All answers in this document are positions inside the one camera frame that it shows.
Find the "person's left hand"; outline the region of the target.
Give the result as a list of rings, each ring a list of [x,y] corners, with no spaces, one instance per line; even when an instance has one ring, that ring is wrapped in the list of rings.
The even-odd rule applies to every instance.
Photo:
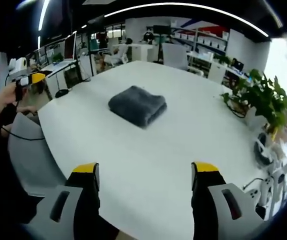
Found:
[[[16,83],[11,82],[0,91],[0,105],[8,105],[16,101]]]

